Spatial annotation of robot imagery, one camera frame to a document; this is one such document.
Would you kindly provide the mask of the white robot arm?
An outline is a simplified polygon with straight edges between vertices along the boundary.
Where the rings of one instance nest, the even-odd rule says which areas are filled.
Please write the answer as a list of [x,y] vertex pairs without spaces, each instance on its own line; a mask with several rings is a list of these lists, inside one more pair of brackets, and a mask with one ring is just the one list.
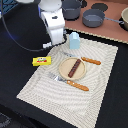
[[61,43],[65,27],[61,0],[41,0],[38,7],[52,44]]

